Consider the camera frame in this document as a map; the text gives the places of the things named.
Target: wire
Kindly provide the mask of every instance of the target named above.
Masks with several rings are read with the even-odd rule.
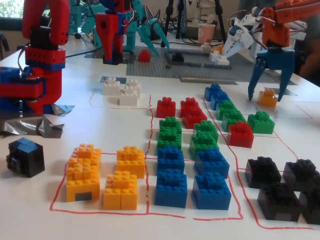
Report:
[[[253,40],[255,40],[261,47],[263,47],[265,50],[267,50],[268,48],[266,47],[266,45],[264,45],[262,42],[260,42],[259,40],[257,40],[255,38],[255,33],[261,33],[264,29],[263,28],[259,28],[256,29],[253,33],[252,33],[252,38]]]
[[[20,69],[22,74],[24,73],[24,70],[22,69],[22,67],[20,65],[20,57],[24,53],[26,46],[29,46],[29,45],[30,45],[30,42],[28,42],[26,45],[24,45],[24,48],[21,49],[21,51],[19,53],[19,56],[18,56],[18,66],[19,66],[19,69]]]
[[[237,14],[242,14],[242,13],[249,13],[252,15],[252,12],[249,12],[247,10],[240,10],[240,11],[236,11],[234,13],[231,14],[231,16],[229,17],[229,20],[228,20],[228,23],[229,23],[229,26],[230,28],[232,27],[231,23],[230,23],[230,19],[234,16],[234,15],[237,15]]]
[[[96,48],[94,50],[90,50],[90,51],[85,51],[85,52],[69,55],[69,56],[66,56],[65,58],[67,59],[67,58],[71,58],[71,57],[75,57],[75,56],[79,56],[79,55],[83,55],[83,54],[95,53],[95,52],[99,51],[100,49],[102,49],[102,46],[99,47],[99,48]]]

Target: red lego brick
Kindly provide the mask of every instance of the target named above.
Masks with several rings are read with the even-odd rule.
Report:
[[[26,46],[25,60],[43,64],[63,64],[66,62],[66,50],[45,50]]]
[[[228,142],[231,146],[251,148],[254,142],[254,134],[247,122],[238,121],[235,125],[230,125],[231,134],[228,136]]]
[[[199,106],[191,107],[189,114],[182,118],[182,122],[187,129],[194,129],[195,124],[201,124],[202,120],[207,121],[208,118]]]
[[[150,58],[151,58],[150,52],[148,52],[148,50],[146,49],[143,49],[138,56],[138,61],[142,63],[149,63]]]
[[[181,101],[180,118],[189,115],[192,107],[199,107],[199,103],[196,101],[194,97],[187,97],[185,101]]]
[[[176,102],[171,100],[171,97],[163,97],[162,100],[158,100],[156,106],[156,118],[165,119],[166,117],[176,116]]]

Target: black lego brick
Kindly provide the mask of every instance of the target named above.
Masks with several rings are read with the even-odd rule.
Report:
[[[260,189],[262,186],[280,183],[281,175],[270,157],[259,156],[257,160],[248,159],[245,178],[249,188]]]
[[[297,222],[300,217],[301,205],[286,183],[263,186],[257,201],[267,220]]]
[[[26,138],[20,138],[9,144],[6,157],[7,168],[28,178],[45,170],[43,147]]]
[[[305,221],[308,224],[320,225],[320,189],[302,191],[299,202]]]
[[[287,162],[282,176],[297,192],[320,187],[320,173],[310,160],[298,159],[296,162]]]

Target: cable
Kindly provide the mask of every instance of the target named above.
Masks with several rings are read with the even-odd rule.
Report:
[[[79,55],[83,55],[83,54],[95,53],[95,52],[99,51],[100,49],[102,49],[102,46],[97,48],[97,49],[94,49],[94,50],[90,50],[90,51],[85,51],[85,52],[69,55],[69,56],[66,56],[65,58],[71,58],[71,57],[75,57],[75,56],[79,56]]]

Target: lego brick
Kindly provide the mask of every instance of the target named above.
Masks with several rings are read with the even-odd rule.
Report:
[[[248,123],[238,121],[235,125],[230,126],[231,134],[228,135],[230,146],[251,148],[254,142],[254,134]]]
[[[27,138],[20,138],[9,143],[9,155],[6,157],[7,168],[28,178],[45,170],[43,147]]]
[[[211,97],[217,97],[218,92],[222,92],[220,85],[218,84],[211,84],[210,87],[206,87],[204,90],[204,99],[207,102],[211,101]]]
[[[224,100],[223,103],[218,103],[215,109],[215,117],[222,121],[224,114],[231,114],[231,110],[237,110],[234,103],[230,100]]]
[[[134,55],[138,56],[142,49],[147,47],[136,46],[133,50]],[[159,56],[151,54],[151,62],[146,66],[146,63],[133,61],[127,64],[127,76],[140,76],[140,77],[156,77],[156,78],[213,78],[219,80],[234,80],[237,82],[249,82],[252,76],[252,69],[254,63],[243,57],[241,54],[234,54],[228,58],[232,69],[224,68],[207,68],[207,67],[190,67],[181,65],[171,65],[170,69],[166,69],[168,61],[166,55],[168,51],[166,48],[156,47]],[[198,63],[204,66],[205,64],[213,64],[209,60],[209,54],[192,49],[171,49],[170,53],[180,52],[183,54],[185,62]],[[274,71],[271,75],[269,72],[264,72],[259,82],[278,84],[280,82],[280,75]]]
[[[212,142],[209,142],[209,144],[201,144],[199,137],[192,136],[191,143],[189,145],[189,151],[192,156],[192,159],[196,159],[197,152],[204,152],[206,149],[219,149],[214,138],[211,138],[211,140]]]
[[[254,134],[272,134],[274,132],[275,123],[264,111],[257,111],[255,115],[250,114],[247,122]]]
[[[189,113],[182,117],[182,122],[187,129],[194,129],[195,124],[200,124],[203,120],[207,121],[208,118],[198,106],[191,107]]]
[[[286,183],[263,186],[257,199],[267,220],[297,222],[301,206],[292,188]]]
[[[120,95],[120,82],[117,81],[114,84],[107,84],[103,85],[103,95],[105,96],[119,96]]]
[[[141,84],[138,84],[137,86],[130,86],[127,83],[124,87],[124,93],[125,94],[134,94],[134,91],[136,90],[136,94],[138,95],[138,99],[139,99],[141,96],[141,91],[142,91],[141,88],[142,88]]]
[[[132,94],[120,92],[119,97],[120,106],[138,106],[138,94],[134,90]]]
[[[104,210],[121,209],[121,189],[106,188],[103,194]]]
[[[217,148],[207,148],[205,151],[197,151],[194,168],[200,175],[205,173],[219,173],[225,179],[229,174],[229,163]]]
[[[149,63],[150,58],[151,58],[150,52],[148,52],[147,49],[143,49],[138,56],[138,61],[141,63]]]
[[[282,176],[294,191],[307,191],[320,186],[320,173],[309,159],[287,162]]]
[[[230,113],[223,114],[222,129],[225,132],[230,132],[230,125],[235,125],[237,122],[245,123],[246,119],[239,110],[231,110]]]
[[[170,169],[158,173],[155,188],[155,205],[186,208],[187,195],[187,175],[180,174],[179,170]]]
[[[163,97],[158,100],[156,105],[156,118],[174,117],[176,115],[176,102],[172,101],[171,97]]]
[[[224,100],[230,101],[230,98],[228,97],[227,93],[224,91],[217,92],[216,96],[213,96],[210,101],[210,106],[212,110],[216,110],[217,104],[222,104]]]
[[[225,179],[217,172],[195,176],[192,194],[198,209],[229,209],[231,193]]]
[[[184,173],[185,159],[184,154],[175,145],[166,145],[157,149],[157,167],[156,172],[164,172],[166,169],[179,170]]]
[[[302,191],[298,200],[305,221],[320,225],[320,189]]]
[[[211,46],[208,42],[205,42],[203,45],[200,46],[200,51],[209,54],[211,53]]]
[[[264,107],[275,108],[278,97],[275,92],[270,88],[265,88],[264,91],[259,92],[258,104]]]
[[[260,189],[280,183],[281,175],[276,164],[270,157],[259,156],[257,160],[248,159],[245,168],[245,178],[249,188]]]
[[[199,103],[196,101],[194,97],[187,97],[185,101],[180,102],[180,118],[186,117],[192,107],[199,107]]]
[[[137,210],[138,185],[137,176],[130,175],[129,187],[121,190],[121,210]]]
[[[117,171],[128,171],[131,175],[137,175],[138,179],[145,178],[145,156],[136,146],[124,147],[116,152]]]

